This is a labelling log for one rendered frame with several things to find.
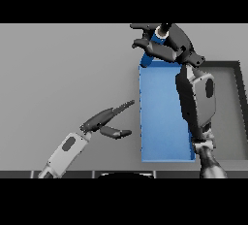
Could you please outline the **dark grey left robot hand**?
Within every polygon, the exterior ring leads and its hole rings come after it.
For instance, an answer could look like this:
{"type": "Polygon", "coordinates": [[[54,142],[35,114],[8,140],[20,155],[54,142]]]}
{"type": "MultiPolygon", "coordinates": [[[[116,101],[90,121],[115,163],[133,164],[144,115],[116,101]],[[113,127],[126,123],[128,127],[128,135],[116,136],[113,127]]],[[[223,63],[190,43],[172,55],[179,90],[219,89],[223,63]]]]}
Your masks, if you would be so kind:
{"type": "Polygon", "coordinates": [[[125,111],[130,106],[134,105],[135,101],[131,100],[129,102],[126,102],[122,105],[120,105],[117,108],[109,108],[104,111],[98,112],[88,120],[86,120],[79,129],[84,133],[88,132],[97,132],[100,131],[100,133],[106,137],[118,140],[121,138],[125,138],[127,136],[130,136],[132,134],[131,130],[119,130],[108,126],[108,123],[118,114],[125,111]]]}

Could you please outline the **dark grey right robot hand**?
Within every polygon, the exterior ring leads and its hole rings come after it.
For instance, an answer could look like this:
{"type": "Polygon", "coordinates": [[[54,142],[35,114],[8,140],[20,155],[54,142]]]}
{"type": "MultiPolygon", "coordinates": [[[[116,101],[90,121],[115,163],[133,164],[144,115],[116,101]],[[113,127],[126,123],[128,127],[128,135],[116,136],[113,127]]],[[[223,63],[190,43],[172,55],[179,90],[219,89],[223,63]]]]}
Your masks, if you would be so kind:
{"type": "MultiPolygon", "coordinates": [[[[152,31],[157,25],[162,23],[131,23],[132,29],[141,29],[142,37],[135,39],[132,48],[142,48],[148,44],[148,39],[151,37],[152,31]]],[[[185,32],[175,23],[171,23],[169,30],[170,34],[164,45],[172,49],[174,61],[169,63],[178,63],[181,65],[190,64],[193,67],[199,67],[205,58],[195,52],[192,42],[185,32]]]]}

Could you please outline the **blue pipe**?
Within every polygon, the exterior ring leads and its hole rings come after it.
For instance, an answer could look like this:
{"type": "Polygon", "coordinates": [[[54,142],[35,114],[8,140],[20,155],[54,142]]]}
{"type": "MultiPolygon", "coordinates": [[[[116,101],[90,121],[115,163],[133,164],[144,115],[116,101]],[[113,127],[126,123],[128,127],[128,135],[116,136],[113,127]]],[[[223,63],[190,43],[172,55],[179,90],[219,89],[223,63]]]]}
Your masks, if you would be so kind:
{"type": "Polygon", "coordinates": [[[141,59],[140,66],[148,67],[154,58],[164,60],[166,62],[173,62],[174,56],[172,49],[164,45],[164,42],[169,37],[170,23],[162,23],[157,25],[148,39],[148,44],[144,47],[144,54],[141,59]]]}

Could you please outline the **blue bin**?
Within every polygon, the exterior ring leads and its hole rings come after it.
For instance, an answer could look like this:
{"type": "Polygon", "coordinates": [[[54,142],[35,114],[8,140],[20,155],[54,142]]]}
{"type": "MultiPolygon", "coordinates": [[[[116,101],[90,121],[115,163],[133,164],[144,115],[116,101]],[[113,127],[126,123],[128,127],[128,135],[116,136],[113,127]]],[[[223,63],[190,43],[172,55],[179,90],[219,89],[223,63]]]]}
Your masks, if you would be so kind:
{"type": "Polygon", "coordinates": [[[182,118],[175,76],[177,63],[153,60],[139,67],[139,125],[141,161],[194,162],[188,123],[182,118]]]}

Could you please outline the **dark grey bin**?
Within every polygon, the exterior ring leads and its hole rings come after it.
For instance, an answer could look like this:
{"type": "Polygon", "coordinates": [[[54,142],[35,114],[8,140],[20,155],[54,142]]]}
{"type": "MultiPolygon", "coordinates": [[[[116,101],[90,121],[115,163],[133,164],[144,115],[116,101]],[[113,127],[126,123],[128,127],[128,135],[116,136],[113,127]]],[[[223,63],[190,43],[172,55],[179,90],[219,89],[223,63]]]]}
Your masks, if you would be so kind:
{"type": "Polygon", "coordinates": [[[248,103],[238,61],[209,61],[200,66],[214,77],[216,114],[212,131],[218,160],[248,160],[248,103]]]}

